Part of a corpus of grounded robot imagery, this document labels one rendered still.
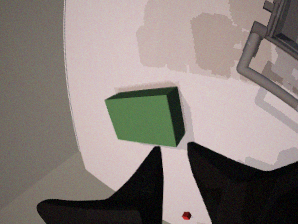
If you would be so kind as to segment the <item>small green block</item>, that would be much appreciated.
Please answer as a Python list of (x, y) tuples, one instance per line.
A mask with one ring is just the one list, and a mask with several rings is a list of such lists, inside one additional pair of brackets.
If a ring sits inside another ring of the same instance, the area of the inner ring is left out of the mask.
[(117, 140), (177, 148), (185, 135), (178, 87), (118, 92), (105, 103)]

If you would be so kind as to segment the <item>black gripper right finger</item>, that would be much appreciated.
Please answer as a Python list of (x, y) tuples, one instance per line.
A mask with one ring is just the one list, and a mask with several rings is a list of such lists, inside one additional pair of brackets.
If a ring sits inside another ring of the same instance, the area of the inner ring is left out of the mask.
[(261, 171), (188, 143), (188, 159), (213, 224), (262, 224), (274, 201), (298, 186), (298, 161)]

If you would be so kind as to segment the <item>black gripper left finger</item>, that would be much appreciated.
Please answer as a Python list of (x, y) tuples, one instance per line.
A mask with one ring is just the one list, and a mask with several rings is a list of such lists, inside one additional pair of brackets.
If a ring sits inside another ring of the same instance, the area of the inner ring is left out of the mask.
[(160, 145), (121, 188), (106, 200), (49, 198), (37, 204), (45, 224), (162, 224), (164, 165)]

